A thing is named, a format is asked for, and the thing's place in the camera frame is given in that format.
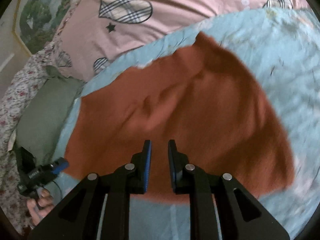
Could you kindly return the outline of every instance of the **wall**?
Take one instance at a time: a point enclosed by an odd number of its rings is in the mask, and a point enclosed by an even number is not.
[[[12,0],[0,19],[0,100],[10,86],[13,76],[30,57],[13,32],[13,21],[19,0]]]

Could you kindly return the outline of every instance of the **orange towel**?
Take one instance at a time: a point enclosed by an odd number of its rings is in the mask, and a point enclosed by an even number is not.
[[[294,179],[286,133],[245,66],[212,38],[131,67],[82,98],[65,157],[67,173],[112,173],[152,140],[147,198],[184,201],[172,193],[167,143],[206,172],[234,175],[253,195],[288,187]]]

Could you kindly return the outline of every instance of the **light blue bedsheet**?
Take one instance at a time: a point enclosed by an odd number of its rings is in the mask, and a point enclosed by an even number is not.
[[[213,36],[247,65],[288,132],[295,182],[288,190],[259,200],[293,239],[320,202],[320,24],[312,12],[258,9],[204,20],[119,57],[84,86],[82,96],[110,84],[130,66],[145,67],[193,44],[199,31]],[[80,103],[81,99],[75,101],[53,159],[64,155]],[[57,182],[64,194],[77,183],[66,174]],[[131,240],[189,239],[188,206],[135,198],[130,205]]]

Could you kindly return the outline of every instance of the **green pillow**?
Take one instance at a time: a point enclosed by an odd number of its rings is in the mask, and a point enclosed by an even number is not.
[[[16,143],[36,158],[36,165],[50,162],[65,119],[84,82],[63,77],[57,68],[46,67],[49,79],[24,110],[17,125]]]

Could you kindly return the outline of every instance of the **black star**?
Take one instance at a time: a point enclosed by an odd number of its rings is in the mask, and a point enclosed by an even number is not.
[[[111,33],[112,31],[115,31],[115,25],[113,25],[112,23],[109,23],[109,25],[106,27],[109,31],[109,33]]]

